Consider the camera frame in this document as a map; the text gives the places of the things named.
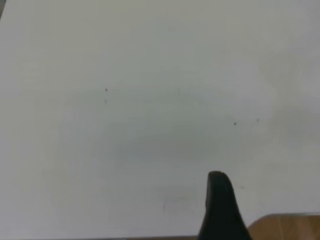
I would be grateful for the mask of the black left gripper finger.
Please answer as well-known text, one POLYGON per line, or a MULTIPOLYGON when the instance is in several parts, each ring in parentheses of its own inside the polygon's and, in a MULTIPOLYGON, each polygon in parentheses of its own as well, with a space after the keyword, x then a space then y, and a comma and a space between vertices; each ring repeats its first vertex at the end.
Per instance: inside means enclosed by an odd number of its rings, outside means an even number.
POLYGON ((229 177, 221 171, 208 173, 205 215, 198 240, 250 240, 229 177))

